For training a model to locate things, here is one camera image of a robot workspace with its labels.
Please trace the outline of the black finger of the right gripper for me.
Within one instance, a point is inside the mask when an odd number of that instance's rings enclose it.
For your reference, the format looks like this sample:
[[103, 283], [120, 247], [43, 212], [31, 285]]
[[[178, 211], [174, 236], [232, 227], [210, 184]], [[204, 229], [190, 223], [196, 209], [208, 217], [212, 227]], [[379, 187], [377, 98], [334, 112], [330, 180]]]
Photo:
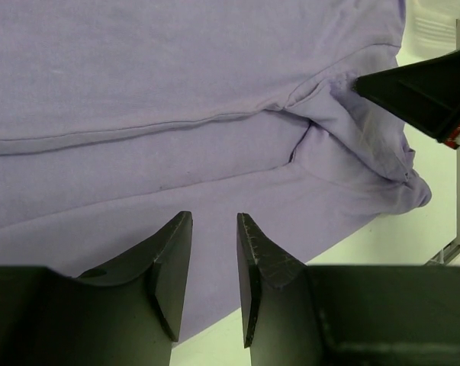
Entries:
[[441, 120], [460, 118], [460, 49], [361, 76], [353, 90], [436, 140]]

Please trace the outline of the lavender t-shirt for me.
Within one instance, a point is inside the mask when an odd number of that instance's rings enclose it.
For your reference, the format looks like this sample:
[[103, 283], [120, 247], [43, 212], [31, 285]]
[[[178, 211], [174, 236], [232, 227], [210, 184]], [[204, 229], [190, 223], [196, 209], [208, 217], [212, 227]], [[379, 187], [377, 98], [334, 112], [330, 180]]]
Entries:
[[236, 215], [307, 261], [426, 205], [359, 97], [403, 1], [0, 1], [0, 265], [76, 276], [194, 220], [181, 339], [239, 305]]

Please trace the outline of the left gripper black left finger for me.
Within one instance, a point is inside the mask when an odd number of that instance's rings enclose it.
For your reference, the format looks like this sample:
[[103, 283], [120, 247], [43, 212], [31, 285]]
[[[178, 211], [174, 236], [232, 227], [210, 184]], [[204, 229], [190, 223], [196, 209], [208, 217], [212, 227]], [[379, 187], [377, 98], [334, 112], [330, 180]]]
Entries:
[[168, 365], [178, 341], [192, 216], [77, 278], [0, 266], [0, 365]]

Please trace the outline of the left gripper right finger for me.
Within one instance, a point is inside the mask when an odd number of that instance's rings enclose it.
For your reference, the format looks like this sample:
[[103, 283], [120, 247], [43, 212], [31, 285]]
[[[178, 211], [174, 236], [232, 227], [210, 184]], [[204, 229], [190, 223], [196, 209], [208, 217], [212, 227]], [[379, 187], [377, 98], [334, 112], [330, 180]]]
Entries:
[[254, 365], [460, 365], [460, 267], [305, 265], [237, 217]]

